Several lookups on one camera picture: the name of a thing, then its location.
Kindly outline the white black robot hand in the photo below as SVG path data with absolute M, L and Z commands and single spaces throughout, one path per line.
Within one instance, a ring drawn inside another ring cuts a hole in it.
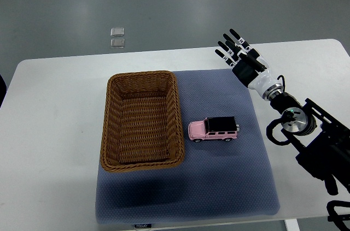
M 273 99 L 281 94 L 282 84 L 272 76 L 270 65 L 266 60 L 234 29 L 231 28 L 229 31 L 240 46 L 224 33 L 225 44 L 218 41 L 218 45 L 230 57 L 218 49 L 215 49 L 215 53 L 232 68 L 234 75 L 245 87 L 256 90 L 262 99 Z

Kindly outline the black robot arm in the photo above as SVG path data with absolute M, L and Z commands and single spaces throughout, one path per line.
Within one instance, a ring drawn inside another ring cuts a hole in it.
M 278 146 L 293 145 L 299 165 L 323 181 L 329 195 L 338 195 L 338 184 L 349 189 L 345 172 L 349 169 L 349 128 L 310 99 L 301 105 L 286 92 L 284 76 L 274 77 L 268 62 L 234 29 L 223 37 L 215 53 L 241 84 L 280 114 L 266 127 L 268 140 Z

